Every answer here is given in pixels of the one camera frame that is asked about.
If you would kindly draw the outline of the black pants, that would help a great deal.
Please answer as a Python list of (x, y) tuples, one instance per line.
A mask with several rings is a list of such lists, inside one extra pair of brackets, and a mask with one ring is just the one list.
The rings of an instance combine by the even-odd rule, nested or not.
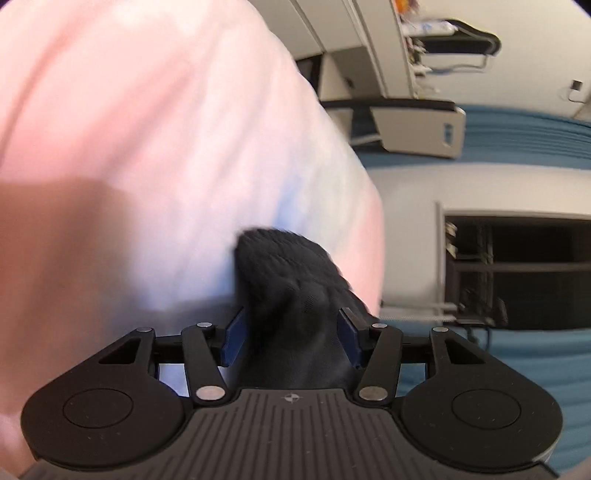
[(338, 338), (338, 314), (370, 313), (321, 246), (293, 232), (249, 229), (235, 246), (247, 338), (239, 386), (348, 389), (358, 380)]

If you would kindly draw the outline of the dark window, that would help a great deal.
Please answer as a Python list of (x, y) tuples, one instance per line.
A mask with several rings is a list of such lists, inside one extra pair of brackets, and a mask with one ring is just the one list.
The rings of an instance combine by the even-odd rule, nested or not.
[(448, 211), (444, 301), (505, 302), (510, 330), (590, 325), (590, 219), (540, 213)]

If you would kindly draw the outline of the large blue curtain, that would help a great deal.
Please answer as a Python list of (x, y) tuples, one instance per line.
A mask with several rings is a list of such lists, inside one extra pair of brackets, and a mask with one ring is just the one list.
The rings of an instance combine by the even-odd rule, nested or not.
[(480, 347), (550, 392), (564, 434), (590, 440), (590, 330), (514, 331), (475, 328)]

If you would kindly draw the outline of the pastel bed sheet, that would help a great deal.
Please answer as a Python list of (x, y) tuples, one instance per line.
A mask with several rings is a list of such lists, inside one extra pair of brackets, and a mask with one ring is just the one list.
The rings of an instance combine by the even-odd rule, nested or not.
[(31, 394), (120, 335), (233, 296), (249, 227), (318, 243), (380, 307), (379, 194), (246, 1), (1, 10), (1, 466)]

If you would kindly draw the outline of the beige chair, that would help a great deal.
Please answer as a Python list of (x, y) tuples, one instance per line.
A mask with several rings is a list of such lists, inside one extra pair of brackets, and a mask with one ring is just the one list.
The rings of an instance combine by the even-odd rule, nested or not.
[(349, 110), (353, 123), (349, 145), (414, 156), (456, 159), (464, 147), (466, 112), (452, 101), (412, 98), (325, 100), (329, 112)]

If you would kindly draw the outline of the narrow blue curtain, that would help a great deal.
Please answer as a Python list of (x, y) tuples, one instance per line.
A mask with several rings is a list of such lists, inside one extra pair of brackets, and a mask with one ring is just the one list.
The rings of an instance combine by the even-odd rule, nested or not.
[(467, 105), (456, 159), (390, 153), (378, 144), (356, 150), (366, 168), (433, 164), (507, 164), (590, 169), (590, 124), (526, 110)]

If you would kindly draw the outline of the white dressing table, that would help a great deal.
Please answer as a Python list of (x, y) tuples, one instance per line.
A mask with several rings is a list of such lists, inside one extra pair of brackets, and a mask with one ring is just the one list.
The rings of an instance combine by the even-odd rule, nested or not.
[(394, 1), (252, 3), (297, 61), (318, 57), (318, 96), (436, 99), (441, 96), (411, 64)]

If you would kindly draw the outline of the black framed mirror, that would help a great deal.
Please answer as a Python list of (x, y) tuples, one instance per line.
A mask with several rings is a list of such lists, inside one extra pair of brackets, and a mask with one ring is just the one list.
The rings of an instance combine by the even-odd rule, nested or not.
[(452, 73), (475, 73), (487, 68), (489, 60), (502, 48), (501, 39), (490, 32), (477, 29), (461, 20), (446, 19), (446, 31), (428, 30), (415, 37), (414, 44), (427, 55), (472, 55), (482, 58), (480, 64), (456, 63), (444, 67), (431, 67), (433, 75)]

